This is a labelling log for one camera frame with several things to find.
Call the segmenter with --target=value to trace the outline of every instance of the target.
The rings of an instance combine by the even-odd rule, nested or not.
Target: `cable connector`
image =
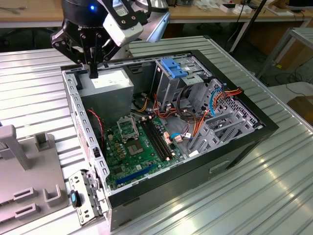
[[[227,85],[226,83],[222,84],[222,93],[223,93],[224,99],[226,99],[226,93],[225,93],[225,86],[226,85]]]

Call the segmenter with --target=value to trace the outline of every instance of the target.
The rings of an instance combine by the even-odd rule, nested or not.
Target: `ram slot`
[[[148,136],[149,140],[152,143],[152,146],[157,152],[157,155],[161,159],[161,161],[166,161],[166,158],[171,158],[172,154],[168,147],[166,146],[164,140],[159,135],[157,129],[153,125],[153,123],[149,121],[145,121],[141,123],[142,129]]]

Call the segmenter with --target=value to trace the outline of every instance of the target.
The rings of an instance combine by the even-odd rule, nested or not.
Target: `white label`
[[[117,12],[119,16],[126,16],[128,14],[127,10],[123,6],[121,6],[118,9],[115,9],[115,11]]]
[[[116,84],[128,84],[129,79],[125,77],[121,70],[100,75],[99,78],[91,79],[95,88],[108,87]]]
[[[189,157],[196,156],[197,154],[199,154],[199,152],[197,150],[195,150],[191,154],[189,154]]]

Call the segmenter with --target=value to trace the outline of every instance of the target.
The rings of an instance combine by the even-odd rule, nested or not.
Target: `green circuit board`
[[[158,127],[159,134],[162,137],[162,140],[165,141],[162,133],[166,130],[160,120],[155,117],[152,120],[152,123]],[[174,153],[173,157],[169,161],[162,161],[156,153],[148,136],[142,129],[140,121],[136,121],[136,127],[139,132],[138,139],[129,139],[125,142],[122,141],[117,125],[105,130],[107,138],[106,162],[110,170],[110,174],[106,181],[113,190],[126,184],[133,183],[147,176],[147,174],[155,173],[183,160],[183,156],[180,154],[179,149],[176,145],[172,144],[171,147],[168,148],[171,153]],[[127,179],[125,177],[134,173],[140,175],[131,180],[119,183],[119,180],[125,180]]]

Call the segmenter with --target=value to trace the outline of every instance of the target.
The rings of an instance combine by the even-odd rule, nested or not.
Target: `cardboard box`
[[[313,126],[313,96],[298,96],[287,104]]]

